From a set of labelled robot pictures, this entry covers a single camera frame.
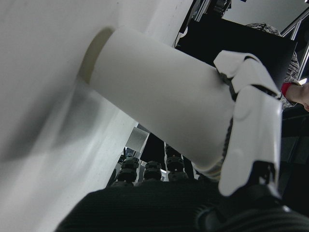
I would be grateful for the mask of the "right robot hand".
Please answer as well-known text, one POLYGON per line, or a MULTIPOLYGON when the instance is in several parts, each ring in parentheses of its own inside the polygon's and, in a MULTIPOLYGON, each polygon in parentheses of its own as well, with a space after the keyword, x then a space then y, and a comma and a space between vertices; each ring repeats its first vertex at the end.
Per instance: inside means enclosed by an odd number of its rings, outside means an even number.
POLYGON ((309 220, 283 205, 276 189, 281 142, 277 88, 253 55, 222 51, 214 61, 225 112, 203 96, 190 109, 171 101, 146 112, 126 111, 194 164, 200 174, 219 178, 218 204, 206 186, 182 172, 159 180, 148 164, 144 182, 133 186, 136 162, 123 163, 112 186, 86 195, 60 222, 58 232, 306 232, 309 220))

